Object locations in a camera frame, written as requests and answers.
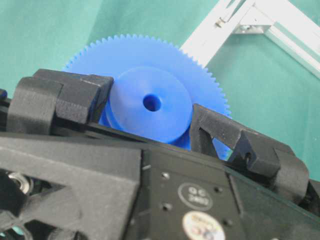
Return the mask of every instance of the green cloth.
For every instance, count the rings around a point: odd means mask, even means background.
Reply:
[[[61,70],[103,37],[142,34],[181,46],[217,0],[1,0],[0,88]],[[320,25],[320,1],[292,0]],[[234,120],[292,147],[320,180],[320,82],[262,35],[231,36],[208,69]]]

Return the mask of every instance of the black 3d-printed part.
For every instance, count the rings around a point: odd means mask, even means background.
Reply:
[[[24,77],[8,111],[8,132],[49,135],[62,85],[48,79]]]
[[[310,179],[308,193],[301,206],[320,217],[320,182]]]
[[[140,184],[141,150],[89,138],[24,136],[1,135],[1,168],[63,187],[23,199],[0,184],[0,226],[28,231],[26,221],[38,220],[90,240],[120,239]]]
[[[62,84],[55,113],[58,118],[81,124],[92,121],[94,113],[100,117],[101,106],[105,106],[114,81],[108,76],[81,75],[47,69],[39,69],[33,76]]]
[[[240,162],[249,171],[269,178],[270,188],[279,195],[294,203],[305,197],[309,171],[288,145],[195,104],[190,126],[191,150],[215,157],[212,139],[233,150],[230,162]]]

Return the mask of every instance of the blue gear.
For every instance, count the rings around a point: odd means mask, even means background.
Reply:
[[[100,124],[190,149],[192,105],[230,116],[222,89],[177,47],[143,36],[115,36],[91,43],[64,71],[114,77]],[[221,159],[228,148],[213,141]]]

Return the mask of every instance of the round label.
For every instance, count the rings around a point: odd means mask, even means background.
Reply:
[[[184,204],[194,210],[207,211],[213,205],[209,193],[203,187],[194,183],[180,185],[178,195]]]
[[[182,220],[182,227],[190,240],[225,240],[226,235],[220,223],[201,211],[190,211]]]

